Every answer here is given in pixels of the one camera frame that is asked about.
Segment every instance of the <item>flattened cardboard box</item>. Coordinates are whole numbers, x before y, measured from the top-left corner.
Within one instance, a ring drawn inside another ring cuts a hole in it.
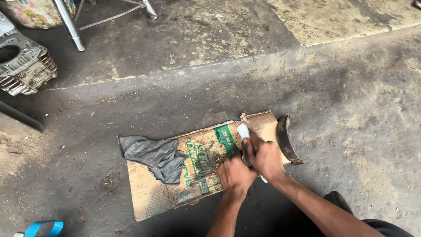
[[[277,120],[272,111],[251,114],[248,121],[228,121],[213,127],[178,135],[177,150],[189,154],[183,163],[179,186],[167,186],[155,180],[147,168],[127,162],[133,209],[136,221],[175,209],[185,204],[195,204],[203,197],[222,191],[216,168],[235,149],[241,149],[237,127],[246,123],[265,141],[277,142]],[[290,163],[282,157],[284,164]]]

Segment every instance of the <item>blue object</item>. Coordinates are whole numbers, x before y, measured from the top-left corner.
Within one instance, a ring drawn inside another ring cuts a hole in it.
[[[50,231],[50,233],[39,237],[55,237],[63,229],[64,224],[62,221],[36,221],[27,228],[25,231],[25,237],[35,237],[40,227],[48,222],[54,222],[53,229]]]

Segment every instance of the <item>hand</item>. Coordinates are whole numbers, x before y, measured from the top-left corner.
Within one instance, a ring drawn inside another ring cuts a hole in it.
[[[253,168],[273,185],[275,180],[286,175],[281,158],[282,151],[273,142],[265,142],[251,129],[249,132],[250,139],[245,138],[243,141],[248,160]]]
[[[248,168],[238,153],[222,161],[218,167],[218,175],[224,191],[223,197],[243,202],[248,188],[257,177],[257,172]]]

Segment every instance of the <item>metal stand leg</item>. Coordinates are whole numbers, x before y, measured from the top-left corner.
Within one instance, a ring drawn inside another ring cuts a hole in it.
[[[152,20],[155,20],[155,19],[158,17],[158,15],[157,15],[157,13],[155,12],[155,10],[154,10],[154,8],[152,7],[152,5],[149,3],[149,1],[148,1],[148,0],[142,0],[142,2],[143,2],[143,4],[145,4],[145,6],[146,6],[146,12],[148,13],[149,17],[150,17]]]
[[[69,37],[72,40],[73,45],[75,46],[76,50],[84,51],[85,47],[83,46],[82,41],[80,40],[75,24],[73,23],[73,20],[70,17],[70,14],[67,10],[66,5],[64,4],[64,1],[63,0],[52,0],[52,1],[54,4],[54,7],[57,10],[57,13],[60,16],[61,22],[63,23],[64,28],[67,31],[67,34],[69,34]]]

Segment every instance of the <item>dirty floor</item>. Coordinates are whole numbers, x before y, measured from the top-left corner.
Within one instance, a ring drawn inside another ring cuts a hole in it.
[[[67,236],[205,235],[222,193],[135,222],[115,136],[162,139],[268,109],[277,118],[291,114],[292,143],[304,161],[285,167],[293,177],[320,196],[340,192],[359,219],[420,236],[421,27],[411,25],[421,11],[409,2],[392,15],[391,3],[376,10],[376,1],[335,1],[355,20],[338,23],[336,35],[334,21],[326,22],[325,33],[310,37],[324,43],[316,45],[300,31],[321,27],[288,25],[318,24],[313,9],[288,13],[281,4],[299,9],[304,1],[277,2],[155,1],[155,21],[133,12],[81,31],[82,53],[62,27],[23,29],[51,51],[59,77],[34,95],[5,96],[45,131],[28,139],[1,134],[8,154],[0,158],[0,236],[45,219],[65,221]],[[316,2],[334,11],[329,1]],[[86,4],[78,25],[131,7]],[[352,38],[345,28],[367,36]],[[257,179],[236,235],[289,232],[302,228],[290,221],[300,218]]]

